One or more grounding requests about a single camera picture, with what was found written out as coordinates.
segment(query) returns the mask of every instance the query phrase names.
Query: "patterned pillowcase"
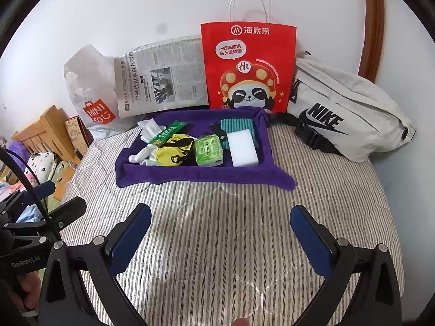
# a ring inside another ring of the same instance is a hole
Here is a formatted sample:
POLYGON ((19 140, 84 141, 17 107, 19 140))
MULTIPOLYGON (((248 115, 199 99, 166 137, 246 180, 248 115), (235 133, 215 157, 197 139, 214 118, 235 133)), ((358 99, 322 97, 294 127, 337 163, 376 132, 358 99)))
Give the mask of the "patterned pillowcase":
MULTIPOLYGON (((53 152, 38 153, 32 155, 27 162, 27 164, 32 168, 39 182, 45 183, 49 181, 56 170, 56 155, 53 152)), ((26 175, 29 174, 29 169, 26 168, 26 175)))

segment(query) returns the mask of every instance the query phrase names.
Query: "panda cartoon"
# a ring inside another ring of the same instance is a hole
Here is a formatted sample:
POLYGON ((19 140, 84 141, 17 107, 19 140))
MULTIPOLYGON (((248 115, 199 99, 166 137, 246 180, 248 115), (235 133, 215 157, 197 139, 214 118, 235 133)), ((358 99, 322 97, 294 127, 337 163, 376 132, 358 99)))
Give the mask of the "panda cartoon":
POLYGON ((275 75, 266 66, 240 61, 220 78, 223 103, 232 109, 255 106, 271 111, 275 105, 275 75))

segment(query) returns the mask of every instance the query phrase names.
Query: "human hand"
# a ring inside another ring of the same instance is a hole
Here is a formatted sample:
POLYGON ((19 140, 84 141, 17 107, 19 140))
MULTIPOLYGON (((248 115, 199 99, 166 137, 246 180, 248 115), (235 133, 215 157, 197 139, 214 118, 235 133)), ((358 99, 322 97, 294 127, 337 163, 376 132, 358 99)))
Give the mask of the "human hand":
POLYGON ((249 326, 249 322, 244 317, 241 317, 234 320, 231 326, 249 326))
POLYGON ((39 297, 41 295, 41 280, 38 272, 30 272, 20 280, 21 288, 27 292, 24 304, 22 299, 12 290, 8 290, 9 297, 19 310, 25 310, 24 306, 30 310, 38 311, 39 297))

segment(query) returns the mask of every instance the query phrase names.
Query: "striped bedsheet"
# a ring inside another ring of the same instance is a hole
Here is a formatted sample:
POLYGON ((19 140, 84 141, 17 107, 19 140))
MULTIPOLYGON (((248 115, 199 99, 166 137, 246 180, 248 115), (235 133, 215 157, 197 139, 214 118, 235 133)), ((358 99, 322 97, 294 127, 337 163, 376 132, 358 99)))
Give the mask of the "striped bedsheet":
MULTIPOLYGON (((303 204, 334 236, 391 251, 401 294, 399 239, 371 163, 313 151, 293 128, 269 129, 275 162, 296 181, 292 191, 267 185, 171 182, 116 186, 114 163, 139 128, 95 141, 65 193, 88 210, 63 230, 67 245, 106 235, 134 207, 146 203, 153 222, 125 273, 117 279, 149 326, 292 325, 320 288, 289 225, 290 209, 303 204)), ((85 286, 102 322, 110 324, 87 272, 85 286)), ((352 278, 331 319, 342 318, 356 286, 352 278)))

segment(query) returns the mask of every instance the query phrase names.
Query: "black cable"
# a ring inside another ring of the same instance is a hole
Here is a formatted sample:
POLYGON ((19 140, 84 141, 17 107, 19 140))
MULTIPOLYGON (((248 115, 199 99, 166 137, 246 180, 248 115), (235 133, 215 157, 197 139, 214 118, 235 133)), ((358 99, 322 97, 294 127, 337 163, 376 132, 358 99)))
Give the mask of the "black cable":
MULTIPOLYGON (((33 175, 33 177, 35 178, 35 180, 36 180, 36 183, 38 184, 38 185, 41 185, 41 183, 39 182, 39 180, 38 180, 38 177, 36 176, 36 174, 33 172, 33 170, 32 170, 32 168, 24 161, 24 159, 23 158, 21 158, 17 153, 15 153, 15 152, 12 152, 10 149, 5 149, 5 151, 7 152, 7 153, 9 153, 9 154, 12 154, 14 157, 16 157, 16 158, 18 158, 22 163, 24 163, 24 165, 26 166, 26 168, 27 169, 29 169, 29 172, 33 175)), ((47 206, 47 201, 45 200, 45 197, 44 197, 44 204, 45 204, 45 208, 46 209, 48 209, 48 206, 47 206)))
POLYGON ((21 181, 21 183, 23 184, 23 186, 27 190, 27 192, 29 192, 30 196, 32 197, 32 199, 34 200, 34 202, 36 204, 36 207, 41 212, 42 217, 45 219, 46 223, 51 228, 51 231, 53 232, 56 240, 61 240, 59 232, 55 229, 53 222, 48 215, 47 210, 44 208, 44 206, 40 202, 38 195, 36 194, 35 189, 33 188, 29 179, 27 178, 27 176, 24 175, 24 172, 20 169, 20 167, 18 166, 18 164, 16 164, 16 162, 12 159, 12 157, 9 154, 7 154, 7 152, 1 147, 0 147, 0 160, 6 166, 8 166, 10 170, 12 170, 12 172, 16 175, 18 180, 21 181))

